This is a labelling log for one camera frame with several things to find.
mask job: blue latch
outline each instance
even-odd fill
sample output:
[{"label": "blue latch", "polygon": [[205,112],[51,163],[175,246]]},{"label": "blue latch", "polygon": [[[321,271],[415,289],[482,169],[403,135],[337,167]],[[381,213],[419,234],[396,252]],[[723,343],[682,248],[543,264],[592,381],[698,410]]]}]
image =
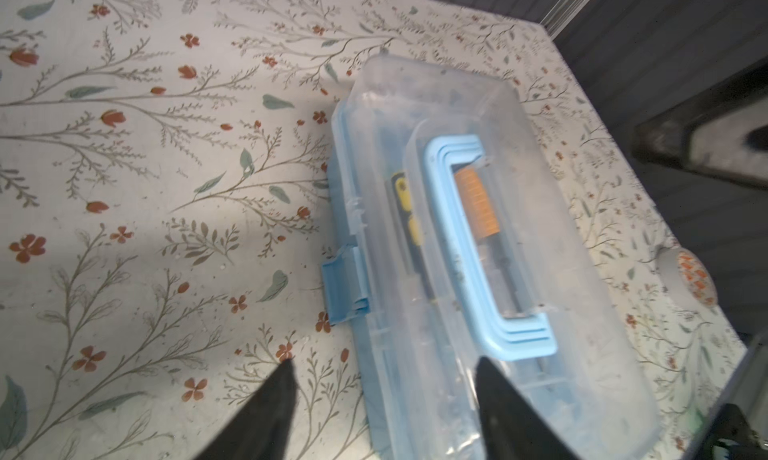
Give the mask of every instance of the blue latch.
[{"label": "blue latch", "polygon": [[322,282],[331,325],[370,311],[366,262],[357,246],[342,246],[331,261],[322,264]]}]

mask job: orange flower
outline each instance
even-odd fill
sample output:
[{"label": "orange flower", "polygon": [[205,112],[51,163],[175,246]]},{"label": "orange flower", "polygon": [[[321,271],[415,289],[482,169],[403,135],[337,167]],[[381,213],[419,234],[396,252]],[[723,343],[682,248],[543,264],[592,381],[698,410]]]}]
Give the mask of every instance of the orange flower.
[{"label": "orange flower", "polygon": [[245,295],[240,295],[240,299],[235,299],[235,297],[230,298],[230,305],[234,305],[232,307],[232,312],[237,313],[238,310],[245,310],[248,308],[248,305],[245,304]]},{"label": "orange flower", "polygon": [[184,45],[187,48],[191,48],[192,46],[199,46],[200,45],[200,38],[193,35],[192,33],[188,32],[184,36],[180,36],[181,41],[184,42]]},{"label": "orange flower", "polygon": [[328,119],[326,118],[326,112],[324,111],[315,111],[315,114],[312,115],[312,119],[317,121],[318,125],[322,125],[323,123],[328,123]]},{"label": "orange flower", "polygon": [[108,109],[101,114],[101,121],[108,127],[115,127],[115,123],[123,123],[125,121],[125,115],[123,112],[117,109]]},{"label": "orange flower", "polygon": [[331,333],[331,324],[328,321],[328,314],[321,311],[317,316],[317,323],[315,323],[315,331],[325,330],[326,333]]},{"label": "orange flower", "polygon": [[117,240],[118,243],[125,243],[125,240],[128,238],[133,238],[134,233],[133,232],[126,232],[128,228],[125,226],[119,226],[118,227],[118,233],[112,233],[109,236],[110,240]]},{"label": "orange flower", "polygon": [[194,397],[195,401],[202,400],[203,392],[201,392],[200,390],[208,386],[208,379],[203,378],[202,380],[200,380],[199,383],[197,383],[197,385],[195,385],[194,378],[190,378],[186,382],[184,382],[184,386],[189,388],[190,390],[187,390],[187,392],[181,396],[182,402],[188,402],[192,397]]},{"label": "orange flower", "polygon": [[36,54],[34,54],[34,50],[27,50],[26,48],[17,48],[14,51],[11,51],[11,54],[8,55],[8,58],[10,58],[11,61],[16,63],[17,65],[24,66],[24,68],[26,68],[27,66],[38,64],[38,60],[40,59],[40,56],[37,56]]},{"label": "orange flower", "polygon": [[182,78],[186,78],[187,80],[192,80],[197,77],[197,70],[194,69],[194,66],[180,66],[179,73],[181,73]]},{"label": "orange flower", "polygon": [[99,353],[94,355],[93,346],[85,347],[80,351],[80,353],[82,353],[83,358],[73,362],[72,369],[79,370],[79,369],[82,369],[84,366],[85,367],[84,370],[88,373],[96,369],[96,362],[100,362],[101,360],[104,359],[104,357],[107,356],[107,352],[105,352],[104,350],[101,350]]},{"label": "orange flower", "polygon": [[290,341],[287,345],[281,345],[279,349],[277,349],[277,359],[281,362],[284,362],[285,360],[293,359],[293,353],[290,352],[290,350],[293,348],[293,345],[291,345]]},{"label": "orange flower", "polygon": [[106,5],[94,5],[93,9],[91,10],[91,15],[93,15],[93,18],[99,18],[100,16],[106,16],[109,14],[109,8],[106,7]]},{"label": "orange flower", "polygon": [[27,263],[30,260],[30,255],[39,256],[45,253],[45,238],[42,236],[34,236],[33,234],[24,235],[22,237],[21,244],[16,242],[11,243],[8,248],[12,252],[16,252],[16,261],[19,263]]},{"label": "orange flower", "polygon": [[88,205],[85,206],[85,209],[91,213],[101,213],[104,210],[109,209],[109,206],[104,202],[89,202]]}]

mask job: transparent lid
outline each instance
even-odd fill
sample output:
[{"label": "transparent lid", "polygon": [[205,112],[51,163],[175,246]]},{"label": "transparent lid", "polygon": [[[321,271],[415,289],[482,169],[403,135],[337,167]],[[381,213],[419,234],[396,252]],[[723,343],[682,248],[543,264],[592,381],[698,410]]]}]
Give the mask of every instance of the transparent lid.
[{"label": "transparent lid", "polygon": [[658,408],[508,83],[378,56],[333,116],[395,458],[484,458],[496,361],[585,459],[640,458]]}]

